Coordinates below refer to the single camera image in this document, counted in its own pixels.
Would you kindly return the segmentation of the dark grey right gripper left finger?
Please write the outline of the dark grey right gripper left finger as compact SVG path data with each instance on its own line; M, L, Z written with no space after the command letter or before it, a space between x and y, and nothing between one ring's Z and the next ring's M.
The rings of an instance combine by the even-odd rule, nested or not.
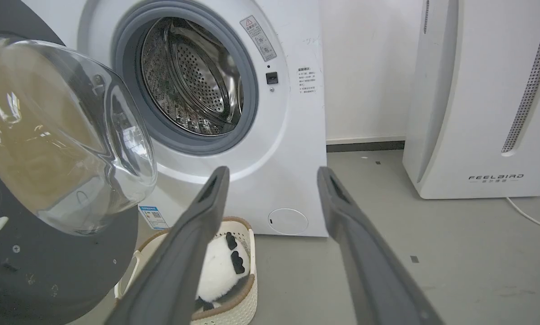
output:
M189 325L208 243L224 217L229 168L214 170L109 315L107 325Z

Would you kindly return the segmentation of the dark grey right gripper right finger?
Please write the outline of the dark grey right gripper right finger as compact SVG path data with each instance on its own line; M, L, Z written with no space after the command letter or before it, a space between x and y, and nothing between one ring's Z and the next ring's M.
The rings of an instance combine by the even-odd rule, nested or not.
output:
M334 171L317 170L326 230L340 246L359 325L443 325L444 321Z

